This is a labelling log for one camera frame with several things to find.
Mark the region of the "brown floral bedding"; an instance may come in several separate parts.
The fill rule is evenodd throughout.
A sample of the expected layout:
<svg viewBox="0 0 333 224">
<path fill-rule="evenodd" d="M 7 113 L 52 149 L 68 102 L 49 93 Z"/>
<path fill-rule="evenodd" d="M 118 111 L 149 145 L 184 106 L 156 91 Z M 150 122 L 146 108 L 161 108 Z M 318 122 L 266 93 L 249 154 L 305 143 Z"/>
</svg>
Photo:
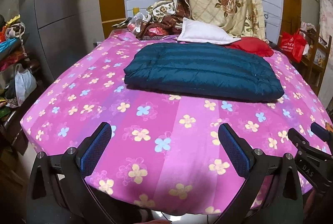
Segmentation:
<svg viewBox="0 0 333 224">
<path fill-rule="evenodd" d="M 183 18 L 191 17 L 189 0 L 162 0 L 150 5 L 140 24 L 137 38 L 143 39 L 152 28 L 159 28 L 168 34 L 179 34 Z"/>
</svg>

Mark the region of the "red cushion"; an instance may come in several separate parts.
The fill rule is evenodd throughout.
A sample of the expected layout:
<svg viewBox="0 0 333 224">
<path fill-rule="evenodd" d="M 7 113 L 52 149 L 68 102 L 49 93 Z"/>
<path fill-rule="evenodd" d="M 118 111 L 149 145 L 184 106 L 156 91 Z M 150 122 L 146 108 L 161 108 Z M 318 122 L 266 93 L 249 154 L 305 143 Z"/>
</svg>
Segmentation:
<svg viewBox="0 0 333 224">
<path fill-rule="evenodd" d="M 241 37 L 239 41 L 225 46 L 229 49 L 241 50 L 249 54 L 258 55 L 262 58 L 271 57 L 274 54 L 273 49 L 265 41 L 256 37 Z"/>
</svg>

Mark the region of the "white pillow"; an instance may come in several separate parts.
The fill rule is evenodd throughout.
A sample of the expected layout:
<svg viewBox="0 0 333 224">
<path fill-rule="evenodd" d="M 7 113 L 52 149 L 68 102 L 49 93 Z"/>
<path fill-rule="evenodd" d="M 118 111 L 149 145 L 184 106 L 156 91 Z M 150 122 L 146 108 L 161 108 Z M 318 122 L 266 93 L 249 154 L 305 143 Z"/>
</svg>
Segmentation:
<svg viewBox="0 0 333 224">
<path fill-rule="evenodd" d="M 189 43 L 212 43 L 215 45 L 229 45 L 240 41 L 239 37 L 232 37 L 222 28 L 200 21 L 183 18 L 181 34 L 177 41 Z"/>
</svg>

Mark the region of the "teal quilted down jacket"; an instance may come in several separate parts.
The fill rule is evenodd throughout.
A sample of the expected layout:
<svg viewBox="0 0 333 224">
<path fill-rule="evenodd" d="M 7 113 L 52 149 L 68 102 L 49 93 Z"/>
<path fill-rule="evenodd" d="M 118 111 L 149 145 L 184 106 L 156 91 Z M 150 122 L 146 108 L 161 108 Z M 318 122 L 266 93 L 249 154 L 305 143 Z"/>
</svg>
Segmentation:
<svg viewBox="0 0 333 224">
<path fill-rule="evenodd" d="M 129 88 L 213 99 L 269 102 L 284 94 L 262 57 L 212 43 L 154 43 L 124 69 Z"/>
</svg>

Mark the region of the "white plastic bag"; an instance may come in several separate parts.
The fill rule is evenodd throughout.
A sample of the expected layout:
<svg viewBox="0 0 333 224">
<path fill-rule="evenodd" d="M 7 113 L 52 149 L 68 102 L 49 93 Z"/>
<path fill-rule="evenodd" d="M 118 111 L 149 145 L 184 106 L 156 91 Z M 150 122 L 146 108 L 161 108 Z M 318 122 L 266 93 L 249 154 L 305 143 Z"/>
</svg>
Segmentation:
<svg viewBox="0 0 333 224">
<path fill-rule="evenodd" d="M 21 106 L 29 95 L 37 88 L 37 82 L 29 69 L 21 64 L 15 66 L 15 93 L 18 106 Z"/>
</svg>

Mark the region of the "red shopping bag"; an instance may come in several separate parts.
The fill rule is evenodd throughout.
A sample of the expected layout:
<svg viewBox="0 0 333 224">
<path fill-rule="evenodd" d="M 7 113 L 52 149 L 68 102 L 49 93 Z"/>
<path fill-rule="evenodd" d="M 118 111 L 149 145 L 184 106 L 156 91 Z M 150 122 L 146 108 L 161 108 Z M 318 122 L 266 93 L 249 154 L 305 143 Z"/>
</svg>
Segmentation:
<svg viewBox="0 0 333 224">
<path fill-rule="evenodd" d="M 278 48 L 290 61 L 299 63 L 301 62 L 306 44 L 307 41 L 303 38 L 298 29 L 294 34 L 283 32 L 281 34 L 281 40 L 278 43 Z"/>
</svg>

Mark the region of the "clear plastic bag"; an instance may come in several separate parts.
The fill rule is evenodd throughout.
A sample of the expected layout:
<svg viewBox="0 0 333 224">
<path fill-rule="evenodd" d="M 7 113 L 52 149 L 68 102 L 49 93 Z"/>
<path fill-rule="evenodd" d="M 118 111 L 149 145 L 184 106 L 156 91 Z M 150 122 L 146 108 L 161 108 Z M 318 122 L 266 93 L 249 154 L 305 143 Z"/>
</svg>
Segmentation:
<svg viewBox="0 0 333 224">
<path fill-rule="evenodd" d="M 144 14 L 138 12 L 133 16 L 133 18 L 129 21 L 127 28 L 134 35 L 137 35 L 140 32 L 140 26 L 144 19 Z"/>
</svg>

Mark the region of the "grey refrigerator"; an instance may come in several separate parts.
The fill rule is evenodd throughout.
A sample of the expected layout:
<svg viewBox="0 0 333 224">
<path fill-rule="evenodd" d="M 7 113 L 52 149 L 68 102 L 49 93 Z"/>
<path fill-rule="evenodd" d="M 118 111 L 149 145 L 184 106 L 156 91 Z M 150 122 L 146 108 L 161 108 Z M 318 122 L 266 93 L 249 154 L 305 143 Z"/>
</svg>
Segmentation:
<svg viewBox="0 0 333 224">
<path fill-rule="evenodd" d="M 41 64 L 46 83 L 104 40 L 99 0 L 18 0 L 28 38 L 25 47 Z"/>
</svg>

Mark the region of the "pink floral bed sheet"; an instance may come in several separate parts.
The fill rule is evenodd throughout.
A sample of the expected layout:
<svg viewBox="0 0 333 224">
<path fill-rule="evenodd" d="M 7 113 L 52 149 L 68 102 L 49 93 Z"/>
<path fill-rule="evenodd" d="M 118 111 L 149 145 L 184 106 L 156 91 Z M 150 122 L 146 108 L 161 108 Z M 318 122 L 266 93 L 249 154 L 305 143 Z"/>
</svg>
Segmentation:
<svg viewBox="0 0 333 224">
<path fill-rule="evenodd" d="M 268 155 L 296 153 L 290 128 L 329 152 L 311 124 L 330 118 L 283 54 L 267 62 L 284 95 L 275 103 L 241 103 L 127 89 L 124 68 L 145 46 L 128 32 L 112 35 L 66 70 L 21 119 L 35 150 L 61 154 L 108 122 L 112 138 L 87 183 L 175 215 L 221 213 L 241 187 L 218 139 L 223 123 Z"/>
</svg>

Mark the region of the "pile of colourful clothes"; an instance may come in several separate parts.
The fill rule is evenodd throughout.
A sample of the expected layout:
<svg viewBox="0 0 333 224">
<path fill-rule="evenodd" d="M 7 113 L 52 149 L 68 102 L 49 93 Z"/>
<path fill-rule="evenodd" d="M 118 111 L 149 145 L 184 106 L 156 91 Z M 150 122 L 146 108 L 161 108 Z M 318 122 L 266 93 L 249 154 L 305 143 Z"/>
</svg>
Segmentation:
<svg viewBox="0 0 333 224">
<path fill-rule="evenodd" d="M 24 47 L 25 25 L 16 15 L 5 21 L 1 15 L 1 71 L 27 57 Z"/>
</svg>

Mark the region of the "wooden chair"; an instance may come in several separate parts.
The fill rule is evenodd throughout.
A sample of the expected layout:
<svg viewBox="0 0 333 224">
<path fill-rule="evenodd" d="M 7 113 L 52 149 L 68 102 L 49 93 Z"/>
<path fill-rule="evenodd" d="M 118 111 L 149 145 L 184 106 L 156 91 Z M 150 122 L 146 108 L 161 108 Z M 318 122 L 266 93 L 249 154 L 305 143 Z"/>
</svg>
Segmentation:
<svg viewBox="0 0 333 224">
<path fill-rule="evenodd" d="M 322 86 L 332 43 L 331 35 L 329 35 L 328 41 L 320 36 L 320 28 L 321 26 L 318 25 L 316 30 L 302 30 L 305 34 L 305 39 L 309 40 L 308 53 L 301 60 L 301 64 L 305 67 L 303 79 L 317 96 Z"/>
</svg>

